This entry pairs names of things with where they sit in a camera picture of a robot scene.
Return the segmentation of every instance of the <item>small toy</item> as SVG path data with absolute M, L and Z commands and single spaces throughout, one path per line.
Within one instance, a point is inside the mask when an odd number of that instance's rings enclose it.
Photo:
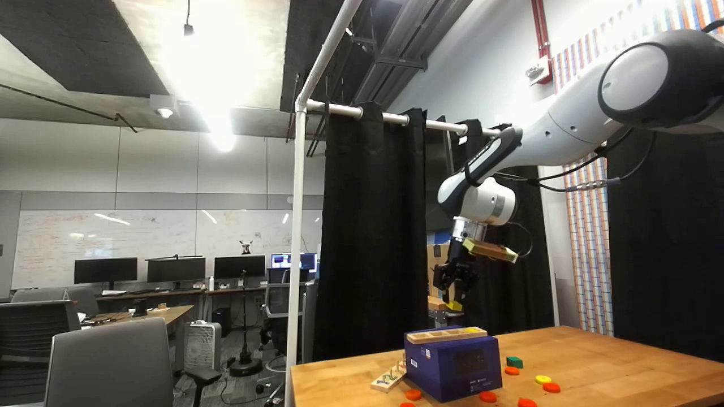
M 406 378 L 406 372 L 408 372 L 406 362 L 399 362 L 391 369 L 388 369 L 382 375 L 371 380 L 371 387 L 390 391 L 396 382 L 401 382 Z
M 560 387 L 557 382 L 546 382 L 544 389 L 546 389 L 547 394 L 562 394 L 562 387 Z
M 536 401 L 529 397 L 518 397 L 518 407 L 536 407 Z
M 406 397 L 408 397 L 408 400 L 422 400 L 422 397 L 423 397 L 423 391 L 417 389 L 417 387 L 412 387 L 412 389 L 406 391 Z
M 516 365 L 505 365 L 508 375 L 521 375 L 521 370 Z
M 478 397 L 479 397 L 482 401 L 496 401 L 496 400 L 498 400 L 498 396 L 496 396 L 494 391 L 482 391 Z
M 546 384 L 546 382 L 552 382 L 552 378 L 550 375 L 536 375 L 536 382 Z
M 508 363 L 508 365 L 522 369 L 522 358 L 521 358 L 521 356 L 508 356 L 505 363 Z

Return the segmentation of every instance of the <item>ceiling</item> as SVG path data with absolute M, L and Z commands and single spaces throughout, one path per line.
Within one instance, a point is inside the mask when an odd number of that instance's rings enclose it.
M 365 0 L 314 100 L 390 105 L 469 2 Z M 0 0 L 0 117 L 209 131 L 225 115 L 238 136 L 288 137 L 339 3 Z M 151 94 L 176 112 L 156 115 Z

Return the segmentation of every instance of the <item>pipe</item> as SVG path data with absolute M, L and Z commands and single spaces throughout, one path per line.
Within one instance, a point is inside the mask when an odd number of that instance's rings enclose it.
M 298 245 L 301 245 L 301 195 L 304 195 L 304 145 L 306 145 L 306 112 L 309 100 L 314 92 L 327 66 L 330 62 L 344 29 L 358 13 L 363 0 L 344 0 L 330 33 L 327 35 L 318 61 L 304 80 L 298 97 L 295 101 L 295 191 L 292 191 L 292 275 L 291 275 L 291 306 L 288 306 L 288 370 L 286 370 L 286 407 L 292 407 L 292 365 L 297 363 L 298 344 Z
M 542 83 L 552 78 L 552 55 L 550 55 L 550 37 L 547 37 L 547 23 L 546 23 L 546 7 L 544 0 L 531 0 L 534 23 L 536 23 L 536 37 L 538 37 L 538 58 L 547 58 L 547 76 Z
M 321 49 L 318 53 L 318 61 L 309 74 L 309 78 L 301 85 L 301 92 L 297 97 L 295 110 L 306 107 L 309 100 L 313 97 L 327 66 L 330 62 L 330 58 L 336 55 L 336 49 L 339 45 L 339 41 L 344 37 L 344 29 L 348 27 L 348 23 L 356 17 L 358 7 L 363 3 L 363 0 L 344 0 L 330 33 L 327 35 L 327 41 L 321 42 Z
M 318 100 L 310 100 L 309 101 L 310 107 L 328 107 L 328 112 L 337 112 L 337 115 L 348 115 L 348 117 L 363 117 L 363 107 L 361 105 L 344 105 L 344 104 L 327 104 L 327 101 L 318 101 Z M 396 112 L 382 112 L 382 120 L 384 122 L 393 122 L 393 124 L 401 124 L 406 127 L 409 122 L 408 115 L 396 115 Z M 466 124 L 457 124 L 457 122 L 434 122 L 434 120 L 426 120 L 426 127 L 429 129 L 438 129 L 438 131 L 455 131 L 455 134 L 469 134 L 469 127 Z

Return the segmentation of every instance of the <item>black backdrop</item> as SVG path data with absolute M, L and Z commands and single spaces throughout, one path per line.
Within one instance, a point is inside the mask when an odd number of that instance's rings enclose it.
M 472 136 L 469 149 L 439 153 L 443 143 L 426 134 L 423 110 L 409 110 L 408 127 L 384 124 L 381 112 L 367 104 L 363 120 L 330 120 L 314 358 L 401 348 L 406 331 L 431 328 L 426 232 L 452 225 L 431 208 L 431 180 L 439 183 L 443 167 L 452 172 L 487 143 Z M 534 167 L 513 172 L 536 175 Z M 516 190 L 513 221 L 527 230 L 512 223 L 492 227 L 487 239 L 534 250 L 518 265 L 473 262 L 466 322 L 490 331 L 552 326 L 542 190 L 501 183 Z
M 608 157 L 628 173 L 653 134 Z M 616 337 L 724 358 L 724 136 L 656 136 L 608 188 Z
M 525 179 L 538 175 L 534 167 L 508 172 Z M 542 190 L 505 179 L 498 180 L 516 191 L 516 212 L 508 225 L 490 227 L 487 242 L 508 244 L 521 256 L 529 245 L 531 250 L 516 265 L 476 259 L 476 279 L 466 286 L 464 299 L 466 322 L 482 326 L 494 335 L 552 326 Z
M 426 112 L 333 117 L 327 143 L 314 358 L 401 348 L 426 311 Z

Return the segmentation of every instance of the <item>wooden table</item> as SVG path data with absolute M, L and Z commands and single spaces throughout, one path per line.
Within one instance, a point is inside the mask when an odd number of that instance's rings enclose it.
M 438 401 L 431 396 L 414 407 L 450 404 L 485 407 L 509 404 L 518 397 L 531 397 L 546 404 L 719 404 L 724 401 L 724 363 L 671 353 L 624 339 L 591 335 L 578 328 L 542 328 L 513 335 L 498 335 L 501 363 L 516 355 L 525 369 L 521 375 L 505 375 L 503 389 L 496 389 L 498 401 L 482 401 L 476 396 L 455 401 Z M 378 391 L 371 380 L 403 358 L 403 351 L 344 356 L 328 362 L 298 363 L 292 369 L 297 407 L 399 407 L 406 389 L 414 387 L 401 380 L 393 389 Z M 550 375 L 562 384 L 562 394 L 546 394 L 536 375 Z
M 134 316 L 131 311 L 107 311 L 107 314 L 98 314 L 95 320 L 99 326 L 105 322 L 115 322 L 115 320 L 129 320 L 129 319 L 151 319 L 151 316 L 160 316 L 166 320 L 166 326 L 174 326 L 176 320 L 182 320 L 190 310 L 195 310 L 193 304 L 174 304 L 174 306 L 151 306 L 146 316 Z

